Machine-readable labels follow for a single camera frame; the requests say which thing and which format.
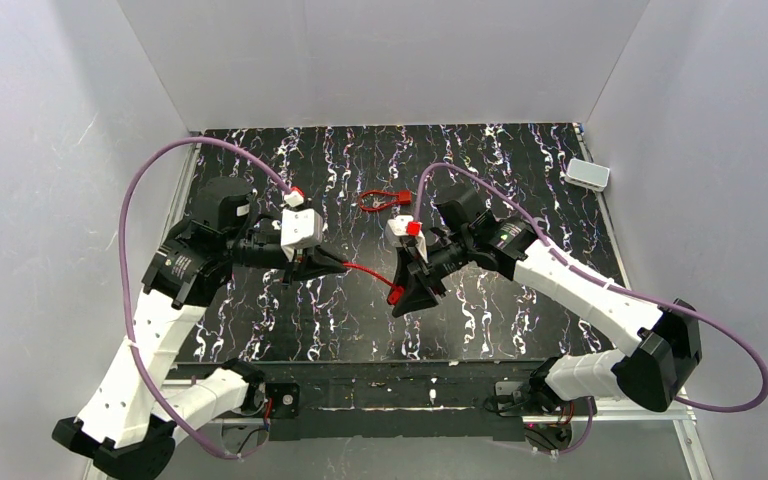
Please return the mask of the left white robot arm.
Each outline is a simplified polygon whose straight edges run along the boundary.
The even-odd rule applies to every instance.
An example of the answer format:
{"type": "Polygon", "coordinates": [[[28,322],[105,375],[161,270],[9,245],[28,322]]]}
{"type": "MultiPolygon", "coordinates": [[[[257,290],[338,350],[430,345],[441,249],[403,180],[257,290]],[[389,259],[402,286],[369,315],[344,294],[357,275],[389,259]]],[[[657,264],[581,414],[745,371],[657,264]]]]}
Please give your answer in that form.
{"type": "Polygon", "coordinates": [[[346,271],[322,244],[324,220],[299,190],[277,214],[257,209],[240,178],[216,178],[169,231],[143,277],[126,335],[93,397],[52,437],[112,479],[154,479],[176,447],[231,411],[267,420],[274,407],[262,371],[229,360],[164,397],[159,389],[190,331],[237,267],[279,270],[283,282],[346,271]]]}

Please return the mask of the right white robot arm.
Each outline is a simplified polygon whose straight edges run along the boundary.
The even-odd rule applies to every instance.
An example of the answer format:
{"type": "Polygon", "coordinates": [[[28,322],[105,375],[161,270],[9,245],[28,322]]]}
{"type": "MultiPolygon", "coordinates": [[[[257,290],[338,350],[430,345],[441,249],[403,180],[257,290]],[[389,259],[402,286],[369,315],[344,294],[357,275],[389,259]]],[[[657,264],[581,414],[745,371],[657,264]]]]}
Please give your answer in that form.
{"type": "Polygon", "coordinates": [[[435,205],[444,225],[428,246],[410,215],[388,220],[385,236],[397,252],[387,298],[392,314],[433,308],[444,278],[469,263],[534,289],[594,326],[613,349],[551,357],[511,393],[492,396],[499,415],[551,412],[584,397],[629,399],[653,412],[673,403],[701,361],[699,324],[690,306],[673,309],[630,298],[614,283],[566,254],[554,254],[522,218],[497,218],[470,185],[460,183],[435,205]]]}

